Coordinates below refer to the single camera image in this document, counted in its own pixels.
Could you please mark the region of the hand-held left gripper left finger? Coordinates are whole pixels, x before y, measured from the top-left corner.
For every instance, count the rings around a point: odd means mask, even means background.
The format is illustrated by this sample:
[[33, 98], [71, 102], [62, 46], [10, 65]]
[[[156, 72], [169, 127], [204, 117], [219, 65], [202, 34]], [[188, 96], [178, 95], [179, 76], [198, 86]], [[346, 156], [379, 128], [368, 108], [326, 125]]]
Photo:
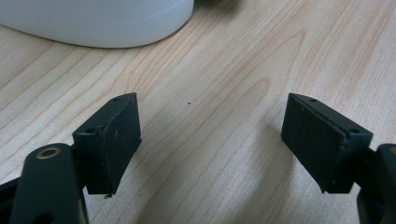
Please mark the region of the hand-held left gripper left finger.
[[115, 194], [132, 156], [141, 144], [135, 92], [109, 100], [73, 132], [90, 194]]

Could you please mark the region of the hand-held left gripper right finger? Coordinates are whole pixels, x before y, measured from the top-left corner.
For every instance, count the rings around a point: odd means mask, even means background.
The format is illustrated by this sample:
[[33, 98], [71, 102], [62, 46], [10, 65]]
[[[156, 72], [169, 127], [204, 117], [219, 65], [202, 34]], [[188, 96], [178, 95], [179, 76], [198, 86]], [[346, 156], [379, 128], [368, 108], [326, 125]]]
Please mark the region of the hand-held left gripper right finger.
[[321, 101], [291, 93], [281, 138], [321, 190], [348, 193], [373, 134]]

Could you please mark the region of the white and blue trash can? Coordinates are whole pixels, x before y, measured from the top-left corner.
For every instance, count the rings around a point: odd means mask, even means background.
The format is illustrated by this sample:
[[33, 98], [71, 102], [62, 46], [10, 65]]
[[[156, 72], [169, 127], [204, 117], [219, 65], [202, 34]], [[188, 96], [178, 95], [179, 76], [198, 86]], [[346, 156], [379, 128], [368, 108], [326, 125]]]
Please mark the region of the white and blue trash can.
[[194, 0], [0, 0], [0, 24], [96, 48], [159, 41], [190, 17]]

